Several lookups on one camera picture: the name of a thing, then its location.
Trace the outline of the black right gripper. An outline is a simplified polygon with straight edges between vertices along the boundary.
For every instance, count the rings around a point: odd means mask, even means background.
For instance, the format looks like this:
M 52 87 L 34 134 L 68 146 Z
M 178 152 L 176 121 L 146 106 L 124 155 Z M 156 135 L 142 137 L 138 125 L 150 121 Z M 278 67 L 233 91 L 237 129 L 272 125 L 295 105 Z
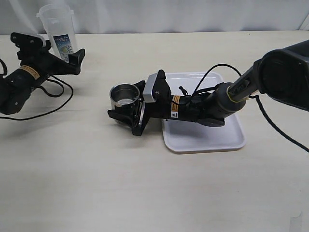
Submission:
M 166 74 L 159 70 L 155 83 L 155 92 L 158 96 L 154 103 L 146 103 L 143 99 L 143 91 L 146 85 L 145 80 L 134 84 L 140 92 L 136 109 L 111 109 L 108 116 L 121 124 L 131 128 L 132 134 L 141 136 L 149 119 L 180 119 L 180 109 L 183 105 L 183 95 L 173 95 L 167 83 Z

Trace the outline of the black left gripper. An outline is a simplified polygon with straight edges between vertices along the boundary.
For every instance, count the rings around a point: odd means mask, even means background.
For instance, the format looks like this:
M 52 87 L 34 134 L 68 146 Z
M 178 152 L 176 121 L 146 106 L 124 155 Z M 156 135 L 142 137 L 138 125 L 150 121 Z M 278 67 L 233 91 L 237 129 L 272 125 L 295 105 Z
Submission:
M 42 42 L 33 34 L 23 34 L 13 32 L 10 40 L 15 44 L 19 51 L 18 59 L 21 65 L 33 65 L 37 70 L 48 75 L 78 75 L 82 61 L 85 57 L 85 49 L 79 49 L 73 54 L 69 54 L 69 62 L 51 54 L 51 43 L 42 47 Z

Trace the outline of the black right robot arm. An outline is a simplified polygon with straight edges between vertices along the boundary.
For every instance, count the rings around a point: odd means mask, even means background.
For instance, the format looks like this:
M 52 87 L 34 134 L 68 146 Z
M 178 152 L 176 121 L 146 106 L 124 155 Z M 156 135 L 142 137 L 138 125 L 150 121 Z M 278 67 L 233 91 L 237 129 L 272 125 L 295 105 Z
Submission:
M 147 81 L 134 84 L 133 101 L 127 105 L 116 102 L 108 116 L 129 126 L 136 136 L 142 135 L 150 118 L 222 127 L 225 119 L 241 110 L 254 92 L 308 110 L 308 41 L 266 53 L 233 83 L 222 82 L 204 89 L 196 87 L 191 94 L 173 95 L 165 72 L 159 70 Z

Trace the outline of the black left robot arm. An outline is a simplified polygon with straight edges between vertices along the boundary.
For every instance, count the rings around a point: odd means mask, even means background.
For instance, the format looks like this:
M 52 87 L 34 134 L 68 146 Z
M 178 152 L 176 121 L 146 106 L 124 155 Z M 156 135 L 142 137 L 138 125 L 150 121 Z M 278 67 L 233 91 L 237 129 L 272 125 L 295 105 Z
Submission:
M 5 115 L 18 113 L 31 93 L 53 75 L 78 75 L 85 57 L 85 49 L 69 54 L 69 61 L 51 54 L 51 43 L 39 35 L 13 32 L 10 40 L 15 44 L 20 67 L 8 74 L 7 66 L 0 61 L 0 112 Z

